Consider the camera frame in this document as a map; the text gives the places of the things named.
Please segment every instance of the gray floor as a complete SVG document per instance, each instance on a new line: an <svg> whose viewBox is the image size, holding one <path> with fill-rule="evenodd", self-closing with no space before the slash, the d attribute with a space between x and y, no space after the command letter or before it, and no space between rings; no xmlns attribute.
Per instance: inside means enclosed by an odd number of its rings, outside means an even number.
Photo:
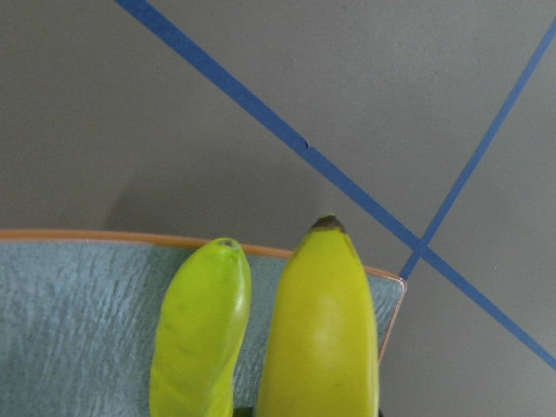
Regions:
<svg viewBox="0 0 556 417"><path fill-rule="evenodd" d="M421 236L556 16L547 1L153 4ZM334 211L411 254L116 3L0 6L0 228L294 248ZM556 44L431 248L556 354ZM554 416L554 369L420 262L381 367L389 416Z"/></svg>

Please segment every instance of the yellow object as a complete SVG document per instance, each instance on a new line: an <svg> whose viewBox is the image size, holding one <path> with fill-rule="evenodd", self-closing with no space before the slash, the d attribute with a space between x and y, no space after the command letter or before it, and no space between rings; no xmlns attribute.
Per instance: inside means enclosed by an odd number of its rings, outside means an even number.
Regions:
<svg viewBox="0 0 556 417"><path fill-rule="evenodd" d="M251 276L234 240L197 249L162 302L151 366L152 417L230 417L233 376L248 323Z"/></svg>
<svg viewBox="0 0 556 417"><path fill-rule="evenodd" d="M275 301L257 417L375 417L378 348L367 276L327 215L286 266Z"/></svg>

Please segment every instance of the black banana tip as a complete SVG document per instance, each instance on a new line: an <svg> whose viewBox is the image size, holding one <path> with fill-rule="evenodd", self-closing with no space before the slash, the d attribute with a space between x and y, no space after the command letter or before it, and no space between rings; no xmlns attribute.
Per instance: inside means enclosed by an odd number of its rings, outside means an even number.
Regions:
<svg viewBox="0 0 556 417"><path fill-rule="evenodd" d="M339 229L341 232L346 233L344 225L336 218L335 215L324 215L316 223L311 226L311 231L313 230L331 230Z"/></svg>

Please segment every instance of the toy banana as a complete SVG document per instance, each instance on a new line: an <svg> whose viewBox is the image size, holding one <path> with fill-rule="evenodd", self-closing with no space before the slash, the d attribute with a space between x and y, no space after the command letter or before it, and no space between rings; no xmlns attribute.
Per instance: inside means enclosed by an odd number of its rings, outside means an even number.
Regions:
<svg viewBox="0 0 556 417"><path fill-rule="evenodd" d="M378 348L367 276L327 215L308 231L276 294L257 417L375 417Z"/></svg>
<svg viewBox="0 0 556 417"><path fill-rule="evenodd" d="M211 241L184 262L164 296L156 329L152 417L231 417L250 298L250 270L236 241Z"/></svg>

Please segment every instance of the blue tape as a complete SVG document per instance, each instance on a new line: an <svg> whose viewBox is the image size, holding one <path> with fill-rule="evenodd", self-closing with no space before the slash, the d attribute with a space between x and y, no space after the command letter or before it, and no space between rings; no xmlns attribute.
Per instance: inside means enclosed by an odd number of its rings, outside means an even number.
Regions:
<svg viewBox="0 0 556 417"><path fill-rule="evenodd" d="M393 215L388 213L373 197L361 189L323 154L309 146L303 137L295 132L274 111L237 81L185 34L179 31L158 10L144 0L116 0L116 2L402 242L413 250L420 246L420 240L417 236L401 224ZM422 255L423 259L520 339L543 361L556 368L556 360L545 349L430 248L424 247Z"/></svg>
<svg viewBox="0 0 556 417"><path fill-rule="evenodd" d="M411 249L417 248L419 238L388 213L373 197L365 193L318 150L284 122L257 96L237 81L219 63L197 46L153 6L142 0L116 0L125 10L163 40L172 50L193 65L226 95L245 109L264 127L288 145L344 194L359 204L380 224Z"/></svg>
<svg viewBox="0 0 556 417"><path fill-rule="evenodd" d="M413 251L409 259L407 260L406 264L404 265L403 269L400 272L400 276L404 279L407 279L411 273L413 272L415 265L422 257L425 248L433 239L434 235L436 234L437 230L439 229L440 225L446 218L448 211L452 208L453 204L455 203L456 199L461 193L461 190L465 187L467 181L471 177L471 174L479 165L480 160L485 155L488 150L488 147L492 143L494 137L500 130L500 126L506 120L508 114L513 108L515 102L517 102L518 98L520 97L521 92L526 87L527 82L531 78L531 75L539 65L540 60L545 55L546 50L550 46L551 41L554 39L556 35L556 18L553 20L552 24L548 27L545 35L540 40L539 46L533 52L531 59L527 63L525 69L521 73L520 77L518 78L517 82L513 86L512 90L508 94L506 100L502 104L500 111L494 118L493 122L491 123L490 127L486 131L485 135L483 136L482 140L477 146L477 149L473 152L473 155L467 162L465 168L461 171L460 176L453 184L450 192L446 196L446 199L434 215L433 220L428 225L425 234L422 236L419 246Z"/></svg>
<svg viewBox="0 0 556 417"><path fill-rule="evenodd" d="M431 249L423 251L423 259L434 269L444 275L463 294L467 295L475 304L485 310L492 318L501 324L508 332L513 334L525 346L531 349L541 360L546 362L552 369L556 370L556 359L550 355L533 337L518 326L502 310L488 300L477 288L461 276L455 269L448 265L442 258Z"/></svg>

